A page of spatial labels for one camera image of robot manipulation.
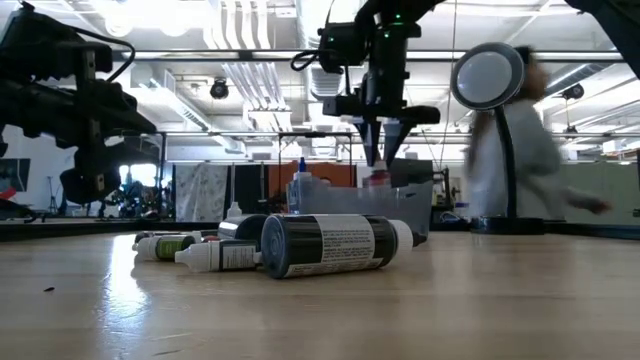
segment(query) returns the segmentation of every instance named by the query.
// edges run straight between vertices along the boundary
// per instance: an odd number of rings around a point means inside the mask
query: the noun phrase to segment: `black paint bottle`
[[[405,256],[413,235],[402,221],[365,215],[271,215],[262,264],[274,279],[381,268]]]

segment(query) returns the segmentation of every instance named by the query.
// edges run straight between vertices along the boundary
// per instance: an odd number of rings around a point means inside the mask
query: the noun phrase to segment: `paint bottle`
[[[137,261],[174,261],[178,251],[196,243],[192,235],[163,235],[143,238],[137,246]]]
[[[193,244],[176,252],[176,263],[192,272],[255,270],[258,243],[253,240],[220,240]]]
[[[227,210],[227,219],[234,219],[240,216],[242,216],[242,209],[240,209],[238,202],[234,201]]]
[[[274,279],[377,269],[413,248],[407,224],[382,216],[271,215],[262,263]]]
[[[304,160],[304,157],[300,158],[300,162],[298,162],[298,171],[293,174],[293,180],[302,180],[302,179],[310,179],[311,173],[307,172],[307,163]]]
[[[143,231],[141,233],[136,234],[136,238],[134,240],[133,246],[131,247],[131,250],[133,251],[137,251],[138,249],[138,244],[140,243],[140,240],[142,239],[146,239],[146,238],[150,238],[150,237],[157,237],[157,236],[169,236],[169,235],[191,235],[193,236],[193,238],[196,240],[196,243],[200,243],[202,242],[203,239],[203,235],[207,235],[212,233],[211,230],[204,230],[204,231],[192,231],[189,233],[180,233],[177,231]]]
[[[267,215],[244,214],[240,217],[229,218],[218,226],[217,237],[220,240],[253,240],[260,251],[260,238],[262,227],[267,220]]]

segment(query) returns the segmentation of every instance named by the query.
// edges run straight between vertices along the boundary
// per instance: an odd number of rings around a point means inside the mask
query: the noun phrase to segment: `round lamp head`
[[[520,54],[504,43],[487,43],[469,50],[451,73],[451,91],[472,110],[489,110],[508,102],[524,82]]]

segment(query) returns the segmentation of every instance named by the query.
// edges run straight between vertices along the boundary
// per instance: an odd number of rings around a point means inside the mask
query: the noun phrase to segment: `orange wall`
[[[351,181],[349,180],[349,169],[351,169],[353,173]],[[280,190],[285,192],[286,185],[293,179],[293,174],[296,171],[298,171],[297,161],[280,165],[280,172],[278,172],[278,165],[270,165],[269,196],[271,197],[278,192],[278,173],[280,173],[280,178],[282,180],[280,182]],[[333,186],[351,187],[353,186],[353,179],[355,179],[355,166],[329,163],[307,164],[307,171],[311,172],[315,177],[331,180],[331,184]]]

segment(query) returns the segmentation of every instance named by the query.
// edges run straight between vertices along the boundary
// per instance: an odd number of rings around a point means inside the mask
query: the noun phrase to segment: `green paint bottle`
[[[163,235],[141,239],[136,250],[140,261],[175,261],[176,252],[196,243],[191,234]]]

